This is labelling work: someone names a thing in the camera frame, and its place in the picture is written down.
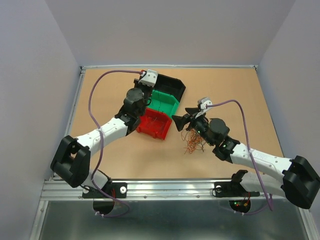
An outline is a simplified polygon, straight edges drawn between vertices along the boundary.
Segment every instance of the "green storage bin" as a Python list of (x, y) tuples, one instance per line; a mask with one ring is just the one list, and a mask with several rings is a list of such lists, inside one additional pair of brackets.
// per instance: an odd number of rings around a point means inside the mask
[(153, 90), (151, 103), (148, 108), (165, 113), (172, 118), (172, 115), (176, 113), (178, 106), (179, 101), (173, 95)]

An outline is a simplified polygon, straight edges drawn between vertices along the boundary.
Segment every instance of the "tangled wire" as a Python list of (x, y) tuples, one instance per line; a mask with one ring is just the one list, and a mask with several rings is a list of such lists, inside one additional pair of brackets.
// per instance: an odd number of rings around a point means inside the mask
[(181, 131), (181, 139), (183, 141), (186, 141), (185, 152), (189, 152), (189, 154), (192, 154), (195, 150), (201, 150), (204, 152), (204, 145), (206, 144), (205, 140), (195, 131), (194, 129), (191, 129), (190, 131), (187, 131), (184, 135), (184, 131), (186, 129), (183, 129)]

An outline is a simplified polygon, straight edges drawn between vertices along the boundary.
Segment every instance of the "black storage bin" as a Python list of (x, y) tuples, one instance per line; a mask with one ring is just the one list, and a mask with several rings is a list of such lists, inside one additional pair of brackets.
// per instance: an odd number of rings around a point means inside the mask
[(173, 95), (180, 103), (186, 86), (180, 79), (158, 74), (154, 89), (166, 94)]

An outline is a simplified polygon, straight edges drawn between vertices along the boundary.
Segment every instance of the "red storage bin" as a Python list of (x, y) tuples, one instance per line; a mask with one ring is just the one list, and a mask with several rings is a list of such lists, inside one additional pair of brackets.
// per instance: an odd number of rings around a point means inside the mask
[(172, 119), (165, 113), (147, 108), (145, 115), (140, 117), (141, 123), (136, 128), (138, 133), (145, 133), (153, 138), (166, 139)]

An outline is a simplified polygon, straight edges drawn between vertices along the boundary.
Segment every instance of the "screw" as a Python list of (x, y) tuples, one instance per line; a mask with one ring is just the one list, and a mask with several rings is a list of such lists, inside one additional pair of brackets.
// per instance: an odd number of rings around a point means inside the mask
[(221, 192), (222, 192), (222, 187), (221, 187), (220, 185), (216, 186), (216, 187), (215, 187), (215, 191), (216, 191), (217, 193), (221, 193)]
[(127, 192), (127, 189), (125, 186), (120, 187), (120, 193), (125, 194)]

